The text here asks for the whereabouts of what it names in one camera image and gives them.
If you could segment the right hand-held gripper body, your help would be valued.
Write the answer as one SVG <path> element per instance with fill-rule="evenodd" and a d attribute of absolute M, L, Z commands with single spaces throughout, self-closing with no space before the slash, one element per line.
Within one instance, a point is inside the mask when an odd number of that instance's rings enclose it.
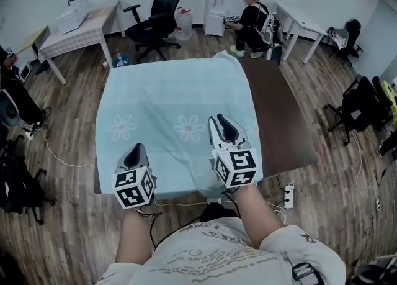
<path fill-rule="evenodd" d="M 213 170 L 226 188 L 252 184 L 258 171 L 257 153 L 248 142 L 212 150 Z"/>

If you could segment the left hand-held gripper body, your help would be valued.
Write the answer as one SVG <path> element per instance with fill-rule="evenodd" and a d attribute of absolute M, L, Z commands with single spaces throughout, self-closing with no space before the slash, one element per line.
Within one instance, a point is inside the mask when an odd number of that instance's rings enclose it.
<path fill-rule="evenodd" d="M 155 189 L 151 168 L 148 166 L 114 174 L 112 184 L 115 197 L 123 209 L 148 205 Z"/>

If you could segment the light blue tablecloth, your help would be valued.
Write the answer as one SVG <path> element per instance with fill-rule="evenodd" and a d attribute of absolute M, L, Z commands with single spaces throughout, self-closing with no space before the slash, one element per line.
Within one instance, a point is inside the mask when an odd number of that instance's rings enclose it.
<path fill-rule="evenodd" d="M 96 117 L 96 158 L 102 193 L 124 153 L 142 143 L 157 179 L 157 199 L 199 191 L 217 197 L 224 185 L 212 169 L 208 119 L 224 114 L 260 150 L 248 80 L 227 52 L 212 58 L 170 60 L 110 70 Z"/>

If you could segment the person's left forearm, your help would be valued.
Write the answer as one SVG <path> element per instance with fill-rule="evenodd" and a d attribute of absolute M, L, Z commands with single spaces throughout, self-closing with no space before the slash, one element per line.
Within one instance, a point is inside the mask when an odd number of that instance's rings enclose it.
<path fill-rule="evenodd" d="M 145 264 L 151 258 L 149 225 L 136 210 L 126 210 L 123 215 L 116 263 Z"/>

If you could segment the person's right forearm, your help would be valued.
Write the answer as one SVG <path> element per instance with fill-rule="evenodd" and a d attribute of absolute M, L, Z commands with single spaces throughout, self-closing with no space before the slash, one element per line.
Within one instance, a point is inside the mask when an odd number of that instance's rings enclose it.
<path fill-rule="evenodd" d="M 242 186 L 234 195 L 244 229 L 254 248 L 259 248 L 265 238 L 284 226 L 255 185 Z"/>

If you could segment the brown table with white legs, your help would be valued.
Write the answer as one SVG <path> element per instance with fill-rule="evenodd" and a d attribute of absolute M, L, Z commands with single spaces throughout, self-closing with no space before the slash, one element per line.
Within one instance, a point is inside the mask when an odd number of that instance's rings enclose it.
<path fill-rule="evenodd" d="M 246 75 L 259 127 L 255 180 L 275 176 L 318 159 L 306 119 L 279 66 L 270 60 L 237 59 Z M 98 168 L 94 190 L 100 188 Z"/>

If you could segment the person's white printed shirt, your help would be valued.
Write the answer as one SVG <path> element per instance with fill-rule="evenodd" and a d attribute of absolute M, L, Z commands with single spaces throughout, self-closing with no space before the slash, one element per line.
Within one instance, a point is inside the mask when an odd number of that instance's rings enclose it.
<path fill-rule="evenodd" d="M 253 248 L 238 217 L 190 224 L 169 236 L 143 265 L 113 263 L 96 285 L 300 285 L 293 267 L 308 263 L 324 285 L 344 285 L 339 256 L 296 225 Z"/>

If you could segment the blue bag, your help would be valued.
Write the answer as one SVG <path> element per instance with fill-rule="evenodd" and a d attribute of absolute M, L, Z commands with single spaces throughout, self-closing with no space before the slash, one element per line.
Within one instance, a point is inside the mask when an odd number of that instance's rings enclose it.
<path fill-rule="evenodd" d="M 128 55 L 124 55 L 121 53 L 117 53 L 116 57 L 112 61 L 112 66 L 114 68 L 116 67 L 122 67 L 122 66 L 128 66 L 130 65 L 130 58 Z"/>

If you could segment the black backpack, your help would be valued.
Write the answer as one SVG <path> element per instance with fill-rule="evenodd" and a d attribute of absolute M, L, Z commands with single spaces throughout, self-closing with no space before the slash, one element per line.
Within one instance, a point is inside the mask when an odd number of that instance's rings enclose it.
<path fill-rule="evenodd" d="M 55 205 L 54 199 L 45 196 L 39 179 L 47 174 L 40 168 L 32 176 L 25 164 L 25 158 L 15 152 L 17 144 L 24 137 L 18 135 L 15 140 L 6 140 L 0 148 L 0 209 L 6 213 L 33 213 L 36 223 L 43 225 L 44 221 L 38 217 L 39 208 L 44 202 Z"/>

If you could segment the clear water jug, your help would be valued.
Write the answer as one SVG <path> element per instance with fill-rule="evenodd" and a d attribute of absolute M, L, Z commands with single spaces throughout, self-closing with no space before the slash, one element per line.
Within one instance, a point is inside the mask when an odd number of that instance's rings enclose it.
<path fill-rule="evenodd" d="M 192 36 L 192 15 L 190 9 L 178 7 L 176 9 L 176 39 L 180 41 L 188 41 Z"/>

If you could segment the white water dispenser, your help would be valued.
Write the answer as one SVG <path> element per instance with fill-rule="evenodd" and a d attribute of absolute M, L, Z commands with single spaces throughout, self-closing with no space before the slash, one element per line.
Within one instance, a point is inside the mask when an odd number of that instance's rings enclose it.
<path fill-rule="evenodd" d="M 203 29 L 205 35 L 222 37 L 225 30 L 224 18 L 229 13 L 229 0 L 205 0 Z"/>

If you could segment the white desk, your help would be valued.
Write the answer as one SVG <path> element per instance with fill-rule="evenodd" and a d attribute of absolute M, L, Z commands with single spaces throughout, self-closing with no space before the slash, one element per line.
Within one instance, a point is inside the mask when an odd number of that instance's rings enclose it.
<path fill-rule="evenodd" d="M 286 61 L 292 52 L 295 43 L 299 36 L 302 36 L 304 31 L 316 33 L 316 40 L 311 45 L 306 57 L 303 59 L 303 64 L 307 64 L 317 49 L 320 41 L 327 35 L 327 32 L 323 30 L 312 18 L 310 18 L 303 11 L 297 7 L 290 6 L 282 2 L 276 2 L 274 4 L 275 11 L 281 11 L 291 20 L 291 24 L 287 31 L 285 38 L 289 41 L 288 47 L 282 56 L 282 60 Z"/>

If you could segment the black office chair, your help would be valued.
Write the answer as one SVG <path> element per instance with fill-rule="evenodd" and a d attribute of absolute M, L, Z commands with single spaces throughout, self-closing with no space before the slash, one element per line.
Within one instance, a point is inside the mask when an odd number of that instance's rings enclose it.
<path fill-rule="evenodd" d="M 339 107 L 326 104 L 324 109 L 332 110 L 340 121 L 328 127 L 332 132 L 339 125 L 343 125 L 346 133 L 344 145 L 350 144 L 350 132 L 361 132 L 369 125 L 379 125 L 381 121 L 389 121 L 391 101 L 386 98 L 379 86 L 375 87 L 370 80 L 357 75 L 351 85 L 343 92 Z"/>
<path fill-rule="evenodd" d="M 341 29 L 330 27 L 327 31 L 327 43 L 332 40 L 336 48 L 332 49 L 329 56 L 335 55 L 343 60 L 347 60 L 349 56 L 359 58 L 359 51 L 362 51 L 362 48 L 359 45 L 355 47 L 355 43 L 361 33 L 361 28 L 361 23 L 357 19 L 346 22 L 344 28 Z"/>
<path fill-rule="evenodd" d="M 169 35 L 172 34 L 177 23 L 175 20 L 175 11 L 180 0 L 153 0 L 151 15 L 147 20 L 140 20 L 137 13 L 139 4 L 129 6 L 123 9 L 123 12 L 132 12 L 136 24 L 125 30 L 128 36 L 135 43 L 135 50 L 139 51 L 145 47 L 146 50 L 136 59 L 137 63 L 147 56 L 150 52 L 156 51 L 159 56 L 165 60 L 166 57 L 161 53 L 162 47 L 181 48 L 176 42 L 167 42 Z"/>

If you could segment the table with checkered cloth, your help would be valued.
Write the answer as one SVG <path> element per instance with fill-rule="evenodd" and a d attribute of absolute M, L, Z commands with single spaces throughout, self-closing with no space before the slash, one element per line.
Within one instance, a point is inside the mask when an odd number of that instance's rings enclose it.
<path fill-rule="evenodd" d="M 116 18 L 122 37 L 125 29 L 121 17 L 121 0 L 94 9 L 88 14 L 81 26 L 65 34 L 59 32 L 50 34 L 43 45 L 38 49 L 38 59 L 47 61 L 60 83 L 65 85 L 66 80 L 53 62 L 53 58 L 74 50 L 99 44 L 109 67 L 112 67 L 112 56 L 105 41 L 104 27 L 111 18 Z"/>

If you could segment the white box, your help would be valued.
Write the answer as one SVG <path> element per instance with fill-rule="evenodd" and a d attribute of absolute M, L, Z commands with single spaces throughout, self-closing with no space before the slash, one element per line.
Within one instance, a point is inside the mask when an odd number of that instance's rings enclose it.
<path fill-rule="evenodd" d="M 56 27 L 61 34 L 78 29 L 91 11 L 89 0 L 74 0 L 56 18 Z"/>

